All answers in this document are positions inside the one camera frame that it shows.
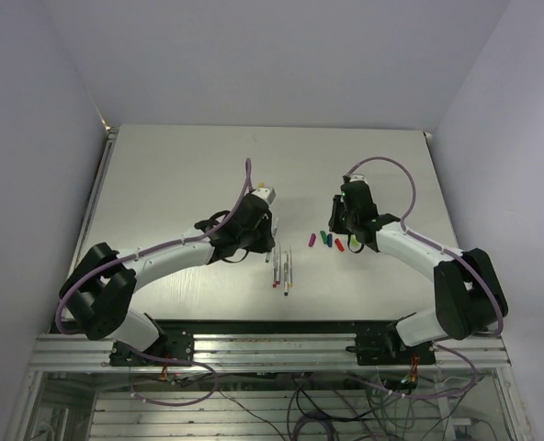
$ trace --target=gray wall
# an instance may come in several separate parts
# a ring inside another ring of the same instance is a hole
[[[514,0],[437,128],[432,153],[460,243],[491,253],[504,334],[544,440],[544,0]]]
[[[39,1],[0,0],[0,439],[105,136],[59,41]]]
[[[109,125],[433,131],[508,0],[46,0]]]

